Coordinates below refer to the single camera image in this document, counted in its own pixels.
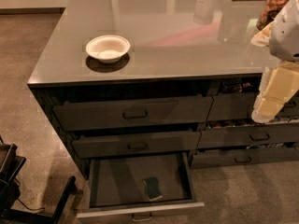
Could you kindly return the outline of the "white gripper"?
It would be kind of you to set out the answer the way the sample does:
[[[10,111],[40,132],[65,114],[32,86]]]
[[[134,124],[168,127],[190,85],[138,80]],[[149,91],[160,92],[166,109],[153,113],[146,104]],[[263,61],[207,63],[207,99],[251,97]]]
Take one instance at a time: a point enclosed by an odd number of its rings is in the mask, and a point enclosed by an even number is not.
[[[299,91],[299,0],[289,0],[250,43],[268,47],[281,61],[277,67],[263,71],[251,118],[257,123],[274,119],[283,106]]]

